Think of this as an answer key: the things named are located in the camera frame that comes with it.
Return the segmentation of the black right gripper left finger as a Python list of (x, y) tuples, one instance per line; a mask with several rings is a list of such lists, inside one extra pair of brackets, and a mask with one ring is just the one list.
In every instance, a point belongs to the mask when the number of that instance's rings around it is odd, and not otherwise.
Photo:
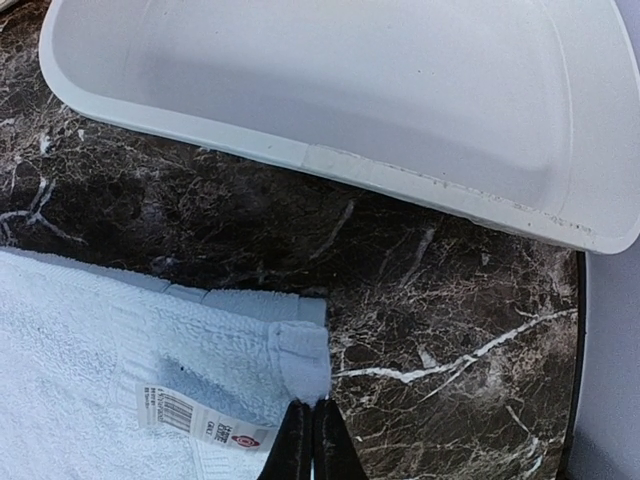
[(311, 407), (299, 400), (292, 401), (258, 480), (310, 480), (312, 436)]

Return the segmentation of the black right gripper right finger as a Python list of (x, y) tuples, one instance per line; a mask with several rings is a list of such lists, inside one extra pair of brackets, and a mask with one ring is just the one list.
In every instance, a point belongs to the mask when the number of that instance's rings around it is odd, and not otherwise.
[(319, 480), (367, 480), (337, 403), (320, 400), (313, 413), (313, 475)]

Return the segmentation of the light blue towel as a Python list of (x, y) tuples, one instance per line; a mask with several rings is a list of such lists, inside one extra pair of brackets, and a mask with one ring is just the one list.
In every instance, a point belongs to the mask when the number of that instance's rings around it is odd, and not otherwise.
[(326, 313), (3, 249), (2, 477), (256, 478), (289, 402), (329, 393)]

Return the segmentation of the white plastic basin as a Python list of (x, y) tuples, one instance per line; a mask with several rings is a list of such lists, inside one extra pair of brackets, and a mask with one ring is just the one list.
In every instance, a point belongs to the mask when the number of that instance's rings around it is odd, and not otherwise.
[(54, 1), (74, 111), (600, 254), (639, 235), (612, 1)]

